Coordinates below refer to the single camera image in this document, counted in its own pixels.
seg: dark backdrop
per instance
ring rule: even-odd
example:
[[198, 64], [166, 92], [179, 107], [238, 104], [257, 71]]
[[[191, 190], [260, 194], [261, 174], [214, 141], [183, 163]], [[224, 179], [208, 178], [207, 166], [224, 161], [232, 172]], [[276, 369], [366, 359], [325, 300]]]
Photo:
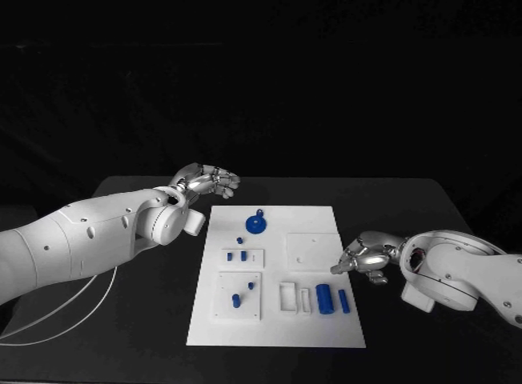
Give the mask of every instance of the dark backdrop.
[[0, 202], [45, 215], [109, 175], [191, 162], [434, 178], [476, 234], [522, 252], [515, 3], [0, 12]]

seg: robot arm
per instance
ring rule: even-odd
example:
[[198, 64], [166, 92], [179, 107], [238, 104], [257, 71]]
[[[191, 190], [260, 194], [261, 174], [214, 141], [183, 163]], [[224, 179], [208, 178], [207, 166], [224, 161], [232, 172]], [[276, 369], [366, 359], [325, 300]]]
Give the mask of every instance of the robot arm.
[[[469, 311], [483, 298], [505, 320], [522, 329], [522, 255], [506, 254], [483, 239], [452, 230], [407, 239], [364, 232], [332, 273], [358, 270], [371, 278], [388, 262], [400, 265], [408, 280], [405, 302], [426, 312], [431, 312], [436, 302]], [[385, 283], [374, 278], [371, 281]]]
[[209, 192], [230, 198], [241, 180], [196, 163], [183, 170], [186, 178], [178, 174], [169, 186], [83, 200], [0, 232], [0, 305], [42, 286], [111, 270], [182, 231], [198, 235], [207, 218], [191, 203]]

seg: white cable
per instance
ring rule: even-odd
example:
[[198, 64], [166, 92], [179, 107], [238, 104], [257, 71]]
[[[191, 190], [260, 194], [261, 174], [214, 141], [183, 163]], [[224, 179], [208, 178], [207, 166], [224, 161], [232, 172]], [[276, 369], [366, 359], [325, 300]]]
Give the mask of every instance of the white cable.
[[[91, 310], [91, 312], [85, 315], [85, 317], [83, 318], [83, 320], [71, 327], [68, 328], [68, 330], [64, 330], [60, 334], [57, 334], [55, 336], [52, 336], [51, 338], [47, 338], [45, 340], [39, 340], [38, 342], [26, 342], [26, 343], [22, 343], [22, 344], [8, 344], [8, 343], [2, 343], [0, 342], [0, 346], [32, 346], [34, 344], [39, 344], [41, 342], [48, 342], [49, 340], [52, 340], [54, 338], [58, 338], [60, 336], [62, 336], [70, 330], [74, 330], [74, 328], [77, 328], [77, 326], [80, 326], [80, 324], [83, 324], [83, 322], [85, 321], [85, 319], [94, 314], [97, 308], [100, 307], [103, 301], [106, 300], [106, 297], [107, 297], [107, 294], [109, 294], [109, 291], [111, 290], [111, 286], [113, 286], [113, 282], [114, 282], [114, 276], [117, 274], [117, 267], [114, 267], [114, 270], [113, 270], [113, 277], [111, 277], [111, 282], [109, 283], [109, 287], [107, 287], [107, 291], [106, 291], [106, 294], [103, 295], [103, 298], [100, 300], [100, 302], [97, 303], [94, 309]], [[80, 290], [80, 292], [71, 297], [71, 299], [60, 306], [60, 308], [57, 308], [57, 310], [54, 310], [49, 314], [47, 314], [39, 320], [36, 320], [35, 322], [32, 322], [28, 326], [23, 326], [22, 328], [19, 328], [18, 330], [15, 330], [13, 332], [11, 332], [9, 334], [6, 335], [2, 335], [0, 336], [0, 340], [3, 338], [6, 338], [8, 336], [12, 336], [13, 334], [22, 332], [26, 328], [29, 328], [31, 326], [36, 325], [41, 321], [44, 321], [55, 312], [58, 312], [61, 310], [61, 308], [78, 297], [78, 295], [84, 292], [84, 290], [88, 288], [88, 285], [91, 284], [91, 282], [96, 280], [97, 276], [94, 276], [94, 278], [88, 281], [88, 284], [84, 286], [84, 288]]]

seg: robotic hand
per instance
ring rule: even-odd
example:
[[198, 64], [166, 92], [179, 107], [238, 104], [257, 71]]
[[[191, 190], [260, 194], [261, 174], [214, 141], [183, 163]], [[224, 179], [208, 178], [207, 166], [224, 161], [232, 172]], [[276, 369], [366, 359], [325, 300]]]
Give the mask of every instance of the robotic hand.
[[387, 284], [379, 271], [400, 265], [408, 282], [403, 299], [426, 312], [440, 302], [454, 310], [473, 310], [482, 297], [505, 320], [522, 329], [522, 255], [506, 254], [470, 234], [440, 230], [400, 238], [364, 232], [345, 249], [333, 274], [356, 270], [375, 284]]
[[207, 218], [189, 206], [201, 194], [232, 197], [240, 182], [227, 170], [194, 163], [169, 186], [74, 202], [0, 232], [0, 305], [42, 286], [111, 270], [182, 231], [198, 235]]

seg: black table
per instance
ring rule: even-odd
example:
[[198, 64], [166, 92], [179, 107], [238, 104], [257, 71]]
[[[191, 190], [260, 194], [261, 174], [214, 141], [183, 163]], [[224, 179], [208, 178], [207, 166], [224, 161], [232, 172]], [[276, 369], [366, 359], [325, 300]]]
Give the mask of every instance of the black table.
[[[96, 196], [163, 186], [170, 177], [111, 177]], [[345, 246], [365, 230], [410, 236], [428, 230], [472, 233], [443, 188], [426, 179], [244, 178], [231, 200], [211, 205], [332, 206]], [[519, 382], [522, 331], [485, 302], [473, 313], [437, 305], [431, 314], [407, 304], [404, 277], [385, 268], [388, 286], [351, 273], [366, 350], [186, 346], [195, 288], [207, 240], [185, 233], [119, 268], [107, 300], [87, 322], [58, 339], [0, 347], [0, 379], [54, 382]], [[12, 342], [67, 329], [88, 313], [107, 288], [103, 274], [74, 304]], [[21, 299], [9, 329], [51, 311], [85, 281], [47, 286]]]

